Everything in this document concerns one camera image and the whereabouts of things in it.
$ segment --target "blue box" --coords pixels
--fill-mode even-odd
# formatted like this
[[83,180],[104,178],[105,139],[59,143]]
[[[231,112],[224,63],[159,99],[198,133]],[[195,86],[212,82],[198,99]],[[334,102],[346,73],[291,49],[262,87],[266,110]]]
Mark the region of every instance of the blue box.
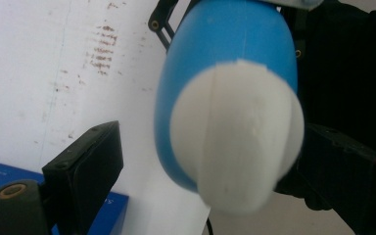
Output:
[[[36,172],[0,164],[0,186],[20,179],[33,179],[41,183],[44,181],[44,176]],[[127,201],[127,196],[111,192],[105,204],[100,208],[88,234],[120,234],[126,213]],[[59,234],[56,227],[53,228],[52,232],[55,235]]]

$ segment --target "cable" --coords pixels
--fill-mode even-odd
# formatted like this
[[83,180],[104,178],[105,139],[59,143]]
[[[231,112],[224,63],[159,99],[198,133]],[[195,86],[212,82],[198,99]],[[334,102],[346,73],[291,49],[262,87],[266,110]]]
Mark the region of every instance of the cable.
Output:
[[213,235],[212,222],[210,221],[210,218],[207,218],[207,229],[209,230],[209,235]]

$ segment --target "white wall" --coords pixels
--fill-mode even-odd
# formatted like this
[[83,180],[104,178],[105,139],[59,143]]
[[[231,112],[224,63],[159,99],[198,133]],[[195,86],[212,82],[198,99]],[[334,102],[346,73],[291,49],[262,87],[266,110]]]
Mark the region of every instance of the white wall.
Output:
[[[303,199],[273,193],[259,212],[232,217],[211,210],[215,235],[352,235],[351,229],[333,211],[312,211]],[[203,235],[208,235],[207,227]]]
[[124,234],[200,234],[209,209],[157,158],[154,101],[165,49],[157,0],[0,1],[0,163],[34,171],[93,125],[120,122],[130,196]]
[[376,0],[340,0],[340,2],[356,6],[362,11],[368,13],[376,10]]

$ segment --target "black bracket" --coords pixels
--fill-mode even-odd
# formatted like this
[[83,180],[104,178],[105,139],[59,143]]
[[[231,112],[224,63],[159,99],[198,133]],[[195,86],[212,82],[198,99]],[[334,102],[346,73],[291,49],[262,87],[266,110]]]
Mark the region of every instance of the black bracket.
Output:
[[356,233],[376,235],[376,152],[332,128],[306,124],[301,155],[276,192],[333,209]]
[[0,234],[86,234],[123,168],[118,122],[94,126],[42,168],[0,188]]
[[[200,2],[200,0],[191,0],[184,14],[184,18],[198,2]],[[160,0],[148,22],[149,29],[157,34],[166,50],[169,48],[170,40],[172,40],[175,35],[175,31],[169,24],[169,19],[177,3],[178,0]],[[165,29],[170,40],[166,38],[163,29]]]

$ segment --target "white cap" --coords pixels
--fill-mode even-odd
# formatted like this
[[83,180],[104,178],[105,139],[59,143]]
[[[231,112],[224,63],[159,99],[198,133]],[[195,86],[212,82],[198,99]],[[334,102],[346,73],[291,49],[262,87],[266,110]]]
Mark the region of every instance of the white cap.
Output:
[[171,116],[178,163],[208,205],[231,214],[264,205],[303,137],[302,108],[293,90],[265,66],[246,61],[197,75]]

